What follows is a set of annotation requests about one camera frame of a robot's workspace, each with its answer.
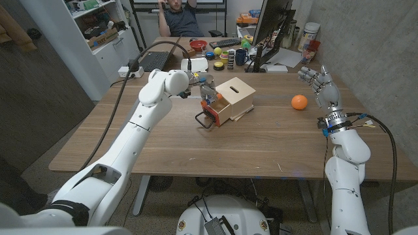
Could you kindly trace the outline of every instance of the orange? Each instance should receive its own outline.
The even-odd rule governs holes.
[[[295,95],[292,99],[292,107],[302,110],[308,105],[308,99],[304,95]]]

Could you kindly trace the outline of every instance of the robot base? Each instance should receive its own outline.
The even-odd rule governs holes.
[[[214,195],[205,197],[204,200],[206,201],[207,209],[203,200],[200,200],[196,202],[197,207],[191,205],[183,212],[178,220],[177,235],[208,234],[204,227],[203,216],[207,221],[211,221],[209,213],[213,218],[225,216],[236,235],[270,234],[266,217],[253,204],[244,199],[229,195]],[[222,228],[226,234],[230,234],[225,224],[222,225]]]

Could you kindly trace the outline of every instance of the box lid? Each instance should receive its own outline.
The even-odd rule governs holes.
[[[241,79],[235,77],[216,87],[216,91],[221,93],[230,104],[236,104],[247,96],[255,93],[255,90]]]

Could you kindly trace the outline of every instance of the white wall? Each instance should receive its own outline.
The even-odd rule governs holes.
[[[122,4],[131,11],[131,5],[129,0],[120,0]],[[310,7],[313,0],[293,0],[292,9],[296,9],[295,19],[298,20],[297,26],[303,30],[306,19],[310,13]],[[263,0],[227,0],[228,3],[228,12],[227,12],[227,33],[230,37],[236,36],[236,19],[239,17],[240,13],[248,12],[253,9],[261,9]],[[205,7],[214,8],[213,5],[208,5]],[[139,24],[141,26],[142,32],[147,46],[149,46],[155,38],[159,37],[158,31],[158,16],[157,14],[149,14],[145,12],[138,12]],[[199,28],[205,35],[205,37],[210,37],[209,30],[216,29],[223,33],[224,30],[224,13],[218,12],[217,21],[216,14],[214,12],[208,14],[197,14],[197,23]],[[136,29],[138,39],[142,45],[142,40],[138,28],[136,27],[135,18],[132,16],[131,25]]]

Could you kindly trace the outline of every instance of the gray carpet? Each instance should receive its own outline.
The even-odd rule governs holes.
[[[49,193],[61,187],[74,173],[51,172],[49,162],[64,146],[75,132],[66,134],[59,142],[36,160],[22,177],[34,190]],[[203,188],[195,183],[194,178],[175,177],[171,187],[162,192],[149,192],[144,209],[140,216],[132,215],[132,201],[138,190],[140,176],[132,175],[132,186],[126,193],[120,205],[114,212],[109,225],[123,226],[133,234],[175,234],[178,218],[187,208],[187,202],[195,195],[200,195]],[[226,179],[231,184],[239,185],[236,179]],[[291,226],[293,234],[322,234],[322,228],[327,227],[325,211],[322,201],[322,185],[312,183],[312,193],[318,195],[317,213],[320,223],[312,224],[307,221],[306,213],[298,193],[297,182],[294,180],[255,180],[259,198],[267,197],[269,206],[281,208],[284,223]],[[412,183],[399,183],[397,187],[394,210],[394,228],[418,225],[418,186]],[[387,201],[389,184],[381,183],[378,187],[362,187],[362,197],[370,232],[372,234],[388,234],[387,232]],[[331,195],[327,184],[327,208],[330,212]]]

